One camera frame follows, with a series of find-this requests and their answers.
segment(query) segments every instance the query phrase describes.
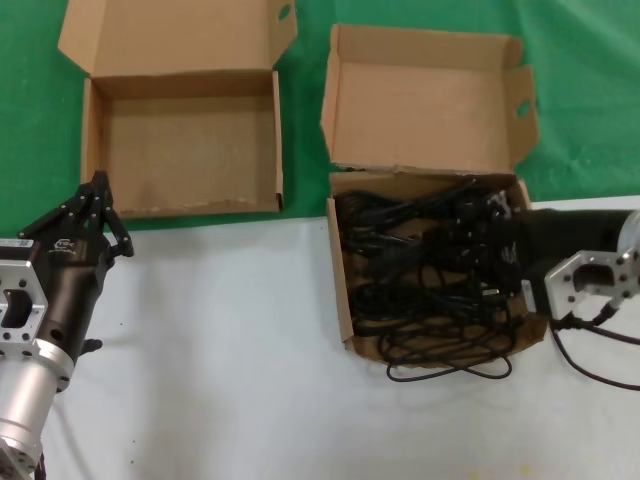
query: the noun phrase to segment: white table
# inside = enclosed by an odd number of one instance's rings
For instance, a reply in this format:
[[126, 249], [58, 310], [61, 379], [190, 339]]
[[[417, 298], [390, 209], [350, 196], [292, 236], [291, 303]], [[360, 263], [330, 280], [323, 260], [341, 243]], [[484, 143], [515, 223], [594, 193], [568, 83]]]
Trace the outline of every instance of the white table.
[[[638, 208], [640, 198], [559, 202]], [[339, 341], [326, 219], [136, 232], [43, 442], [50, 480], [603, 480], [640, 472], [640, 393], [550, 338], [502, 381], [394, 384]], [[612, 322], [640, 334], [640, 300]], [[640, 382], [640, 348], [575, 357]]]

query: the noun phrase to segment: screw hole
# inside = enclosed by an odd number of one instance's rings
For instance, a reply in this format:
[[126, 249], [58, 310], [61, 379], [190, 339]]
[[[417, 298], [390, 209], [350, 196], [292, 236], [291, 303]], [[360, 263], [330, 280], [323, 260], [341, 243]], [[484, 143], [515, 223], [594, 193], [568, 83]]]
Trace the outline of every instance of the screw hole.
[[291, 5], [287, 3], [284, 7], [280, 9], [280, 12], [278, 13], [278, 20], [280, 21], [284, 20], [289, 16], [290, 13], [291, 13]]
[[56, 342], [62, 342], [64, 340], [64, 334], [57, 328], [54, 328], [53, 330], [51, 330], [51, 338], [53, 338]]

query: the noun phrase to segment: box handle hole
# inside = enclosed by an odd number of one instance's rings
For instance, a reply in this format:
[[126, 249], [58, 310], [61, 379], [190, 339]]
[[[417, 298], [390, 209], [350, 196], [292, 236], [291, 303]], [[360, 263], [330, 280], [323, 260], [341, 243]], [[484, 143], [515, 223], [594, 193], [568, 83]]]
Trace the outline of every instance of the box handle hole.
[[280, 9], [280, 12], [278, 13], [278, 20], [283, 21], [285, 18], [289, 16], [290, 13], [291, 13], [291, 5], [287, 3], [284, 7]]
[[525, 100], [520, 105], [518, 105], [518, 108], [516, 109], [516, 115], [518, 116], [518, 118], [524, 118], [529, 114], [530, 111], [531, 102], [529, 100]]

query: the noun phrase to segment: cardboard box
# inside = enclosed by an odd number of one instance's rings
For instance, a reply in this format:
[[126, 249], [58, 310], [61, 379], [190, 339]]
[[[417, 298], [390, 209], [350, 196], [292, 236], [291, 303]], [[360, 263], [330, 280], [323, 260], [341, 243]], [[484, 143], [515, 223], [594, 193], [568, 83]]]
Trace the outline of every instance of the cardboard box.
[[85, 84], [82, 180], [125, 218], [282, 208], [278, 74], [294, 0], [69, 0]]
[[[338, 25], [331, 34], [322, 129], [335, 173], [331, 193], [360, 189], [398, 198], [443, 191], [463, 175], [504, 188], [530, 208], [513, 167], [538, 141], [533, 72], [522, 43], [501, 35]], [[379, 360], [375, 338], [354, 336], [348, 289], [362, 281], [344, 254], [335, 202], [329, 231], [342, 341]], [[416, 223], [421, 233], [424, 223]], [[512, 313], [526, 313], [522, 298]], [[514, 353], [541, 341], [546, 321], [527, 315]]]

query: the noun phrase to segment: silver metal cylinder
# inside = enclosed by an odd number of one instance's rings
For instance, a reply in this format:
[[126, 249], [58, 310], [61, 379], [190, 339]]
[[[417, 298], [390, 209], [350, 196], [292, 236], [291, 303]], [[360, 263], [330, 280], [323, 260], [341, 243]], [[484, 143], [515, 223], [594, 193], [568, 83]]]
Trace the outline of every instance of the silver metal cylinder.
[[627, 217], [618, 236], [618, 253], [630, 248], [640, 251], [640, 210], [635, 210]]
[[40, 436], [57, 388], [56, 374], [38, 361], [0, 361], [0, 436], [27, 470], [35, 468], [42, 453]]
[[0, 357], [0, 439], [7, 447], [0, 451], [0, 478], [23, 478], [19, 469], [35, 470], [53, 398], [68, 386], [73, 367], [65, 352], [42, 340]]

